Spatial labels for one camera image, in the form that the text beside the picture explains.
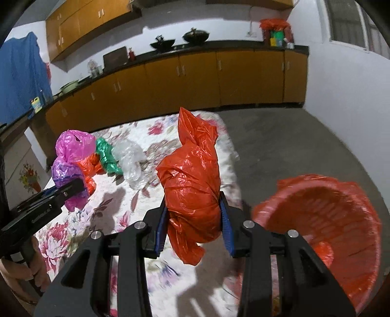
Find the person's left hand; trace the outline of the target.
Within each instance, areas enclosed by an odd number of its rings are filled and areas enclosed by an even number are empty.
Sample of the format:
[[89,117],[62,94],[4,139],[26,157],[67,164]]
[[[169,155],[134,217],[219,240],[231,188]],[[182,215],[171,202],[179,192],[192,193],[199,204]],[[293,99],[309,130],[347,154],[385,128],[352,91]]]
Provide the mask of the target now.
[[30,263],[30,267],[8,261],[8,259],[1,259],[1,275],[6,284],[15,295],[27,302],[37,302],[38,300],[27,293],[22,288],[19,281],[29,281],[33,279],[35,285],[42,292],[44,292],[51,283],[36,237],[32,237],[32,245],[35,250],[35,255]]

